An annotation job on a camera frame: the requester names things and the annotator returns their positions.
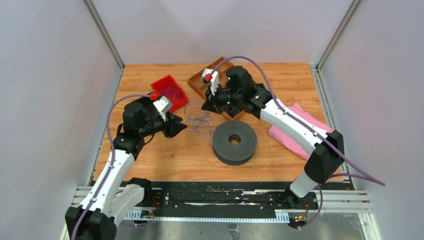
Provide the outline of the black cable spool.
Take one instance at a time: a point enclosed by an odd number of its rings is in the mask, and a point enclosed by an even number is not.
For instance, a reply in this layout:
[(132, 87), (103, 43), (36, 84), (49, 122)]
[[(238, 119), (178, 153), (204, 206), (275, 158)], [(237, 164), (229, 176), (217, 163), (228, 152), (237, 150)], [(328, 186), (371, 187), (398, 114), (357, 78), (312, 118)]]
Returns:
[(240, 120), (221, 123), (212, 136), (212, 149), (222, 163), (240, 166), (255, 154), (258, 138), (254, 129)]

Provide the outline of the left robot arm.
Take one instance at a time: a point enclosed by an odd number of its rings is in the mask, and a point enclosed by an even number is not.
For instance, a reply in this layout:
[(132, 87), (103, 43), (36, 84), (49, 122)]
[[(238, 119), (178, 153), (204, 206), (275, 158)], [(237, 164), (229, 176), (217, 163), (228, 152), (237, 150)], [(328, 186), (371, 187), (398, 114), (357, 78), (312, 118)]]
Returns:
[(106, 164), (94, 186), (79, 206), (71, 206), (65, 222), (72, 240), (113, 240), (125, 216), (137, 205), (153, 201), (152, 183), (132, 178), (122, 192), (118, 188), (127, 171), (136, 162), (145, 137), (163, 133), (173, 138), (187, 128), (183, 119), (170, 112), (172, 102), (165, 96), (139, 95), (124, 106)]

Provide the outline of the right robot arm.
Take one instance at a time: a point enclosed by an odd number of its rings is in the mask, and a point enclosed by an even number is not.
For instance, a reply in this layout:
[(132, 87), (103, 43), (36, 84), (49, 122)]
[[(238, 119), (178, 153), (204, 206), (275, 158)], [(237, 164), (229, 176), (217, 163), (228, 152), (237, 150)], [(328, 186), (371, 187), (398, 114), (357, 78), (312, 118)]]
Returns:
[(315, 126), (290, 110), (269, 89), (256, 87), (251, 74), (236, 65), (226, 71), (227, 82), (221, 86), (219, 74), (206, 68), (200, 79), (208, 85), (205, 111), (221, 114), (229, 105), (236, 105), (288, 135), (309, 155), (303, 172), (286, 191), (286, 203), (294, 209), (306, 202), (306, 195), (324, 184), (344, 162), (343, 136)]

